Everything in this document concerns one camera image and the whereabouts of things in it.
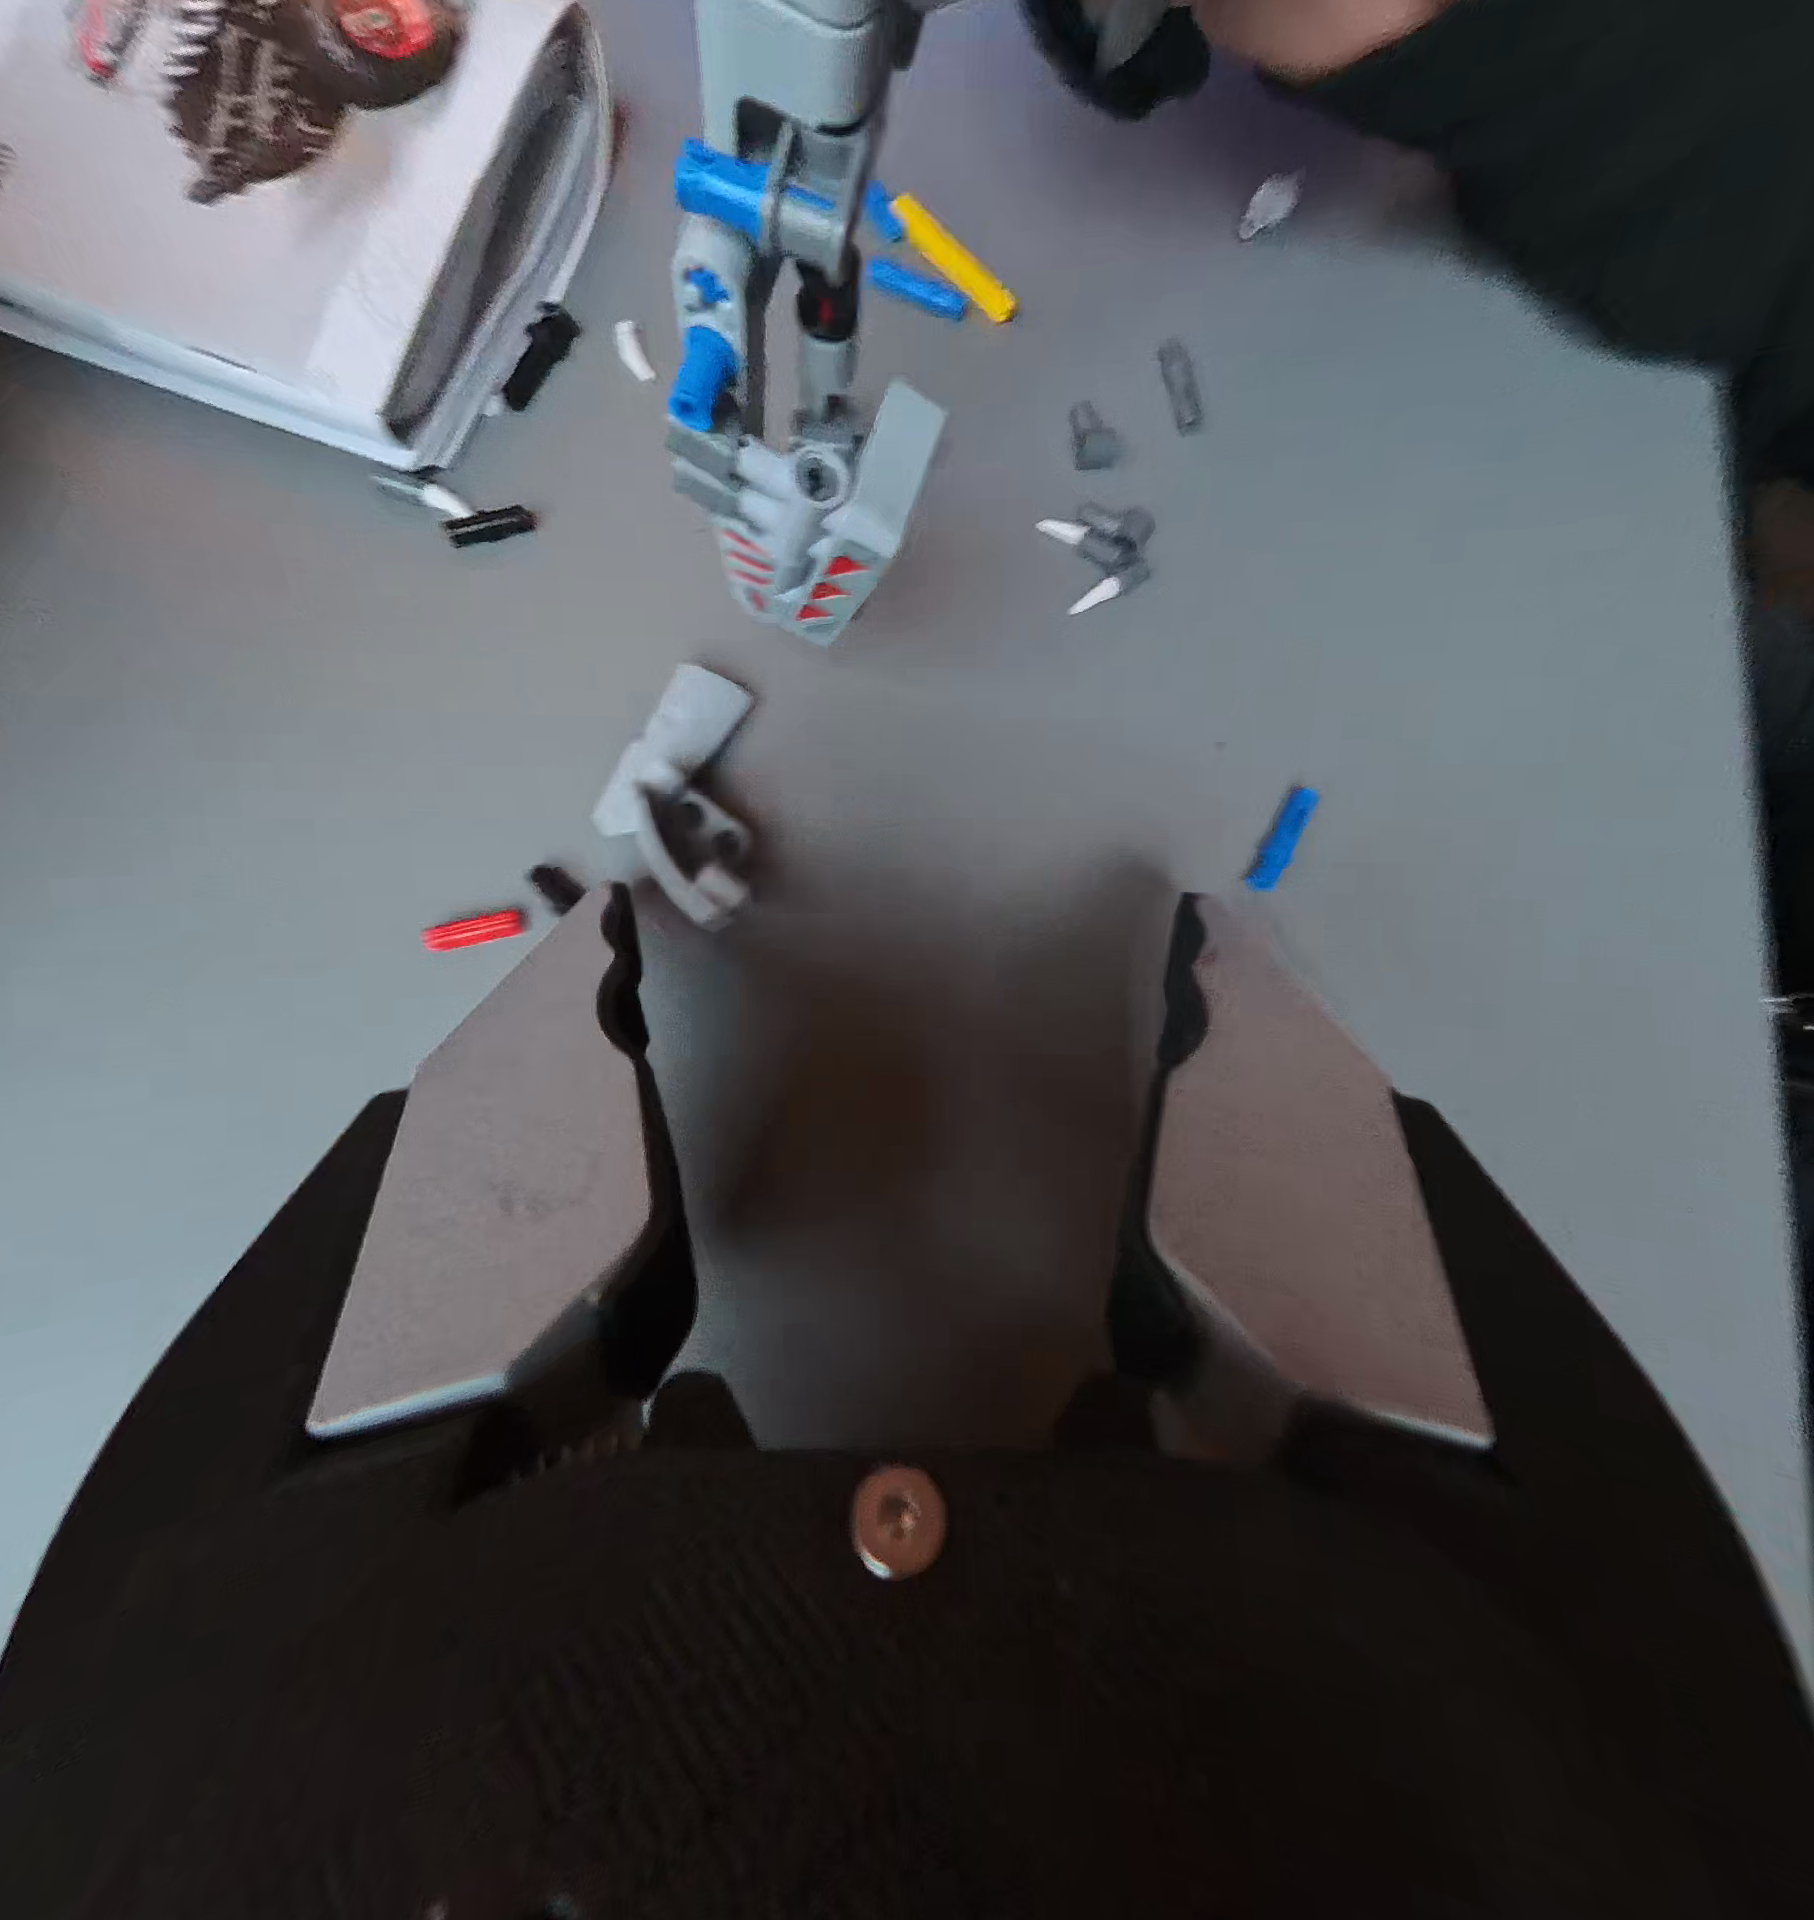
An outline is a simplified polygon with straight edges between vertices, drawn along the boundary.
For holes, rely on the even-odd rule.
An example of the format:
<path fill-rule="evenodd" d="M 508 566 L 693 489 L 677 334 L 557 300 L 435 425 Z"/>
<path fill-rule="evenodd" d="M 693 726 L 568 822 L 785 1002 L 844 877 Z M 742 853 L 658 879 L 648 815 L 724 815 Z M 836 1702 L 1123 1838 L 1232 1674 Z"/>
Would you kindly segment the grey lego panel subassembly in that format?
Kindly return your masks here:
<path fill-rule="evenodd" d="M 749 710 L 747 690 L 680 662 L 590 809 L 596 831 L 631 843 L 643 875 L 704 932 L 721 932 L 749 903 L 751 831 L 704 786 Z"/>

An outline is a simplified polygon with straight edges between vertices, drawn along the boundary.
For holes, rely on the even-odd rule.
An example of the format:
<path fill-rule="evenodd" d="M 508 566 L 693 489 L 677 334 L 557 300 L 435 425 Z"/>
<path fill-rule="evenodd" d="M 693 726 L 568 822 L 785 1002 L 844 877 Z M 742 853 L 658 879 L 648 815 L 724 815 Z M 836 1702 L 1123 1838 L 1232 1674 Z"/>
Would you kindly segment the white instruction booklet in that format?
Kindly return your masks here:
<path fill-rule="evenodd" d="M 0 2 L 0 334 L 446 468 L 612 132 L 583 4 Z"/>

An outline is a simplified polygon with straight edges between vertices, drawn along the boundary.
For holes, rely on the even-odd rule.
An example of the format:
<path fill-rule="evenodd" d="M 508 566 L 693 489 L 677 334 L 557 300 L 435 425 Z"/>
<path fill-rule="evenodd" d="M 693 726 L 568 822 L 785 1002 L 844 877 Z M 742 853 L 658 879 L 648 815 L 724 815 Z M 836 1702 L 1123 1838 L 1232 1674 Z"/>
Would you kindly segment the yellow lego axle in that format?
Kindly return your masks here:
<path fill-rule="evenodd" d="M 1017 316 L 1015 292 L 949 230 L 916 199 L 884 194 L 887 213 L 904 246 L 941 281 L 941 285 L 981 316 L 987 323 L 1004 327 Z"/>

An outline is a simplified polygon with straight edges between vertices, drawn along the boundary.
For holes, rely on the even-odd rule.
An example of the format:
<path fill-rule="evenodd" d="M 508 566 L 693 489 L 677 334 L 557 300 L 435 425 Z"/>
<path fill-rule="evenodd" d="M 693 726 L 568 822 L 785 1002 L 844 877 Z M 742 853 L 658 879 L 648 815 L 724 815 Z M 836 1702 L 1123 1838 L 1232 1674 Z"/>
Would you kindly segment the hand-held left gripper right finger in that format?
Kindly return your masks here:
<path fill-rule="evenodd" d="M 1392 1084 L 1253 904 L 1173 907 L 1110 1341 L 1168 1453 L 1279 1453 L 1319 1410 L 1493 1440 Z"/>

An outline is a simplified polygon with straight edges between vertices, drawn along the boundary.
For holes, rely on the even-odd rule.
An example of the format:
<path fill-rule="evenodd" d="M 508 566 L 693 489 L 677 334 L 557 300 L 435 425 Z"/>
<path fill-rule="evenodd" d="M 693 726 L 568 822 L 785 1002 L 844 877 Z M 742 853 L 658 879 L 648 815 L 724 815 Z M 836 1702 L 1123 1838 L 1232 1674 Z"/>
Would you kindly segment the person's right hand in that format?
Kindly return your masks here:
<path fill-rule="evenodd" d="M 1452 2 L 1190 2 L 1207 42 L 1284 83 L 1313 83 L 1420 33 Z"/>

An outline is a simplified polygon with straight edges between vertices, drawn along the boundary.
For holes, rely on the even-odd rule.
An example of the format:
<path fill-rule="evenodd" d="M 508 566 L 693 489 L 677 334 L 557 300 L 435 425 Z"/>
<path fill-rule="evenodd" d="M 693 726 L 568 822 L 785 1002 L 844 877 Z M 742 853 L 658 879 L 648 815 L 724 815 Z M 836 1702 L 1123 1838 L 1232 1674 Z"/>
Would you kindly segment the blue lego pin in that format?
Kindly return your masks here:
<path fill-rule="evenodd" d="M 1242 874 L 1241 883 L 1248 892 L 1270 894 L 1279 887 L 1302 851 L 1302 839 L 1319 807 L 1321 793 L 1313 788 L 1292 786 L 1283 793 Z"/>

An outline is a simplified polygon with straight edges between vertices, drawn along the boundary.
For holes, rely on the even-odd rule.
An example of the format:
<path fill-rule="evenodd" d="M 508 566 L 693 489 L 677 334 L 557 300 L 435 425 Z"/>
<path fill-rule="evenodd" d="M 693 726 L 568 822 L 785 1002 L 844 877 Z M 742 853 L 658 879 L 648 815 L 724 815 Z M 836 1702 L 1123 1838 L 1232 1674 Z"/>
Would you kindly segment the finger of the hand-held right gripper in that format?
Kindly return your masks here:
<path fill-rule="evenodd" d="M 695 2 L 704 137 L 738 137 L 744 103 L 816 132 L 884 108 L 914 52 L 914 4 Z"/>

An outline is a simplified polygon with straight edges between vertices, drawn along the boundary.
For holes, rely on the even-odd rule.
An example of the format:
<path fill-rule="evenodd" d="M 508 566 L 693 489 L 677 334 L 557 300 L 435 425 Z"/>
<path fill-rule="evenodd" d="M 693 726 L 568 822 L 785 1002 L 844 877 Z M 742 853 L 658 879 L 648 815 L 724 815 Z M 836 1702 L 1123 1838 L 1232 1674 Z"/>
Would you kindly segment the grey lego claw assembly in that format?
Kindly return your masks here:
<path fill-rule="evenodd" d="M 834 645 L 899 557 L 945 411 L 893 380 L 856 395 L 864 213 L 879 108 L 842 127 L 738 103 L 731 148 L 675 163 L 678 365 L 665 398 L 675 491 L 755 623 Z"/>

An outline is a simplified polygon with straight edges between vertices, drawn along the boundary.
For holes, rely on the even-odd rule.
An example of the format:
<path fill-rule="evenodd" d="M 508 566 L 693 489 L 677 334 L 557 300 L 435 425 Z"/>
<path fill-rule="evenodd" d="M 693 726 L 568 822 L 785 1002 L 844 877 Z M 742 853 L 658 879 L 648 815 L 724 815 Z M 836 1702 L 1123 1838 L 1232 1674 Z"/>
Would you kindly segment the person's right forearm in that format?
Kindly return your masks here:
<path fill-rule="evenodd" d="M 1728 391 L 1814 489 L 1814 2 L 1470 2 L 1304 104 L 1426 157 L 1463 230 L 1608 346 Z"/>

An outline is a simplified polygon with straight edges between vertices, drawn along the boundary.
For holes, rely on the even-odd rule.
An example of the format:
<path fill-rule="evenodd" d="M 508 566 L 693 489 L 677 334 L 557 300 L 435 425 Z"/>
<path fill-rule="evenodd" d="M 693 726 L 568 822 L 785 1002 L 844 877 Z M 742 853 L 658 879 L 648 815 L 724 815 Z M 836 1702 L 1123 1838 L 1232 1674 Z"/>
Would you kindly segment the long black lego pin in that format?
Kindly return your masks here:
<path fill-rule="evenodd" d="M 524 345 L 496 391 L 496 406 L 505 413 L 524 413 L 542 385 L 569 356 L 580 336 L 580 327 L 557 303 L 542 306 L 524 328 Z"/>

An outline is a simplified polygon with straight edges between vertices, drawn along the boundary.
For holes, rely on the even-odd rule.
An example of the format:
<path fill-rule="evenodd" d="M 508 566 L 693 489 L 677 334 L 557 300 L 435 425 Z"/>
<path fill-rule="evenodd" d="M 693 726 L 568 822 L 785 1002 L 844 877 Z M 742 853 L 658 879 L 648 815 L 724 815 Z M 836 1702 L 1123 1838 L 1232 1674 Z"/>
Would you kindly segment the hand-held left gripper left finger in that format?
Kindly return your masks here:
<path fill-rule="evenodd" d="M 698 1281 L 631 891 L 588 891 L 410 1083 L 304 1415 L 321 1444 L 568 1382 L 646 1397 Z"/>

